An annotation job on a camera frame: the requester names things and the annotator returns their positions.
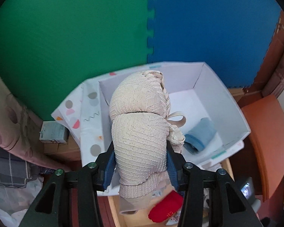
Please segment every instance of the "rolled light blue cloth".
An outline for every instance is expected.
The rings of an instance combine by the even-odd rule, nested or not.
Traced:
[[[214,123],[209,118],[201,118],[200,122],[185,135],[185,147],[192,146],[200,152],[206,148],[216,133]]]

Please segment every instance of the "white box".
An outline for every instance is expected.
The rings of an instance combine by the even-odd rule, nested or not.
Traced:
[[[203,117],[209,117],[217,129],[214,139],[198,154],[192,155],[183,147],[182,154],[186,161],[207,169],[244,147],[243,139],[249,135],[250,128],[228,89],[206,63],[152,63],[88,79],[53,112],[52,116],[63,119],[60,122],[70,127],[70,131],[76,136],[83,166],[97,158],[91,154],[93,144],[99,145],[101,152],[105,152],[112,141],[109,103],[117,86],[133,72],[149,69],[161,71],[164,75],[164,84],[171,102],[170,112],[181,111],[185,114],[187,122],[180,128],[183,134]],[[95,92],[97,94],[93,94],[93,97],[97,96],[97,105],[95,100],[91,102],[86,98]],[[82,98],[82,101],[79,103],[74,96]],[[70,120],[74,122],[76,118],[64,115],[64,103],[68,100],[77,103],[74,105],[74,113],[80,114],[80,130],[72,129]],[[109,186],[107,192],[100,194],[116,195],[118,190],[118,186]]]
[[[67,129],[56,121],[44,121],[40,131],[39,140],[42,143],[66,143]]]

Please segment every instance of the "gray zigzag line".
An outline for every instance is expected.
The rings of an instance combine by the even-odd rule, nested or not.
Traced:
[[[89,116],[89,118],[88,118],[88,120],[87,119],[84,119],[84,121],[86,120],[86,121],[90,121],[90,119],[92,118],[92,119],[94,119],[95,118],[95,115],[100,115],[100,113],[99,113],[99,111],[98,111],[98,113],[93,113],[94,114],[94,116]]]

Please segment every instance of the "red cloth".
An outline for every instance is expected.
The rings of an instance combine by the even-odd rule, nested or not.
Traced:
[[[163,222],[178,211],[182,204],[183,197],[173,190],[165,196],[162,201],[155,205],[149,212],[148,218],[155,223]]]

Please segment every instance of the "beige strap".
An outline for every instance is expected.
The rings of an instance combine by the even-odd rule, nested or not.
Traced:
[[[176,117],[176,116],[182,116],[182,119],[181,120],[177,120],[177,121],[174,121],[174,120],[169,120],[170,118],[172,117]],[[177,111],[177,112],[174,112],[170,115],[167,116],[167,122],[172,124],[172,125],[176,125],[179,127],[182,127],[183,125],[185,125],[186,123],[186,118],[184,116],[184,114],[180,111]]]

